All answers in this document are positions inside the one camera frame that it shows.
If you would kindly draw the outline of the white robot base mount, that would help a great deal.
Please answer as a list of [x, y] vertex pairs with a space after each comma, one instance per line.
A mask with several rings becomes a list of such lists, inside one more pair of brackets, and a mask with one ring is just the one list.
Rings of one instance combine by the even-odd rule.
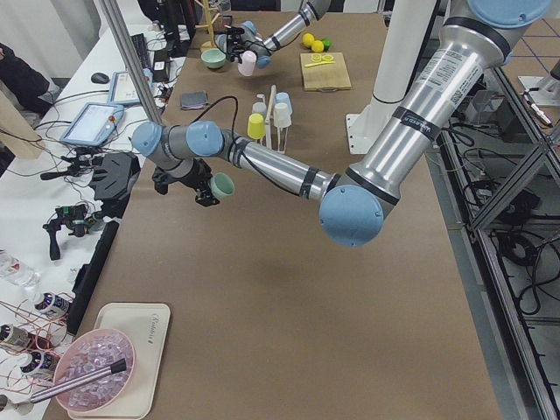
[[384, 124], [384, 104], [375, 96], [358, 114], [346, 114], [346, 138], [353, 155], [365, 155], [378, 137]]

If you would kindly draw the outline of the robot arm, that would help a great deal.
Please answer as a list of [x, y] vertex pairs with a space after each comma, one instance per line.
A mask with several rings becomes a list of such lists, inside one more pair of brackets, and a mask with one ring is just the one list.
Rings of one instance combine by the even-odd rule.
[[318, 200], [319, 222], [335, 242], [357, 247], [373, 240], [397, 205], [400, 186], [483, 72], [508, 61], [540, 18], [557, 17], [556, 1], [451, 1], [439, 46], [421, 72], [414, 66], [439, 9], [436, 1], [394, 5], [374, 91], [358, 118], [371, 140], [365, 157], [342, 174], [327, 174], [223, 129], [196, 121], [165, 127], [145, 122], [132, 145], [156, 167], [156, 186], [191, 187], [204, 205], [217, 199], [208, 158], [251, 170], [293, 195]]
[[328, 11], [342, 12], [343, 6], [344, 1], [303, 1], [297, 13], [268, 37], [259, 33], [252, 20], [246, 20], [232, 26], [226, 34], [218, 35], [215, 42], [230, 62], [244, 63], [242, 55], [252, 52], [255, 67], [263, 69], [270, 64], [275, 52], [286, 47], [305, 28], [319, 21]]

